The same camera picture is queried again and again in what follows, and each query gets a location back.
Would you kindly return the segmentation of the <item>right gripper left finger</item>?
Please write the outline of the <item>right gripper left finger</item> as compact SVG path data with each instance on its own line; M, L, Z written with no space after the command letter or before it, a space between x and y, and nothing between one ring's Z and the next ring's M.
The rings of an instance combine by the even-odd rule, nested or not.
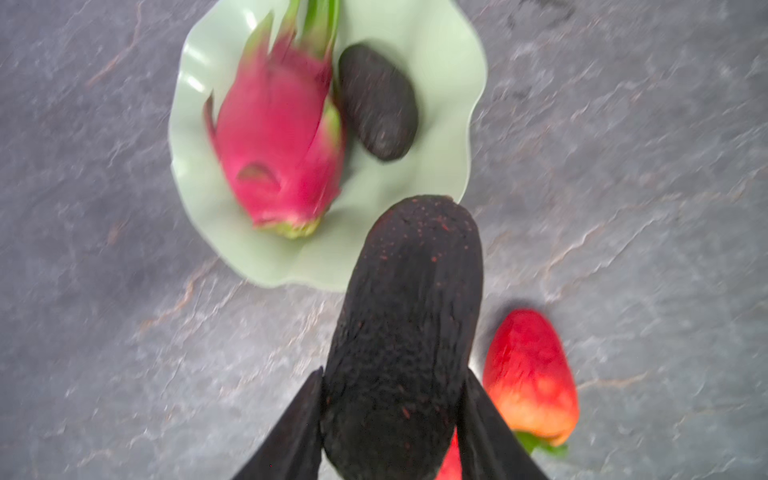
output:
M233 480L317 480L323 368L313 371Z

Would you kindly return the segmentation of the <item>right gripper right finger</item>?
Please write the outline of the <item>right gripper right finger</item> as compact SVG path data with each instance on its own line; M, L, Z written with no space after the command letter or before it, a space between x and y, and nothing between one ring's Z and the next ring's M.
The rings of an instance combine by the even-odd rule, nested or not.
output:
M548 480L467 369L458 416L464 480Z

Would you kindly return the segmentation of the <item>red fake strawberry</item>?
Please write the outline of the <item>red fake strawberry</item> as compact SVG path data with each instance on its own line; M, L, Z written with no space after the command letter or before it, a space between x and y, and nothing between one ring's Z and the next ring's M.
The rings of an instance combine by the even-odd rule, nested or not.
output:
M451 443L435 480L461 480L462 464L458 440L458 430L454 430Z
M488 348L482 384L527 451L567 453L579 397L562 342L545 316L532 309L506 316Z

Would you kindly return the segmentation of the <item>dark fake avocado front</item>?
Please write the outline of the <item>dark fake avocado front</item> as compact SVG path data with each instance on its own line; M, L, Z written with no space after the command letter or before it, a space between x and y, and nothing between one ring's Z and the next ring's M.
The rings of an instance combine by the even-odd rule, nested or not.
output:
M419 195L366 237L326 363L320 429L345 479L432 479L457 423L483 290L471 214Z

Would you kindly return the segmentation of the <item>dark fake avocado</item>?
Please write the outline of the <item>dark fake avocado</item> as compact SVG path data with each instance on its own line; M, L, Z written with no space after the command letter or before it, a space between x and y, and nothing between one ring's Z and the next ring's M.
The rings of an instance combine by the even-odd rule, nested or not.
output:
M457 423L483 290L471 214L419 195L366 237L326 363L320 429L345 479L432 479Z
M366 150L385 162L404 157L419 127L409 78L367 43L345 48L338 73L345 116Z

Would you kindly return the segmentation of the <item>pink fake dragon fruit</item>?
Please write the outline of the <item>pink fake dragon fruit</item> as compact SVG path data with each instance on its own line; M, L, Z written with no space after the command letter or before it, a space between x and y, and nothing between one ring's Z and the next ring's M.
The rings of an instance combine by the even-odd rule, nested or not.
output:
M345 130L332 95L340 4L311 1L305 23L290 2L279 30L268 13L249 35L209 143L236 200L258 229L312 234L340 193Z

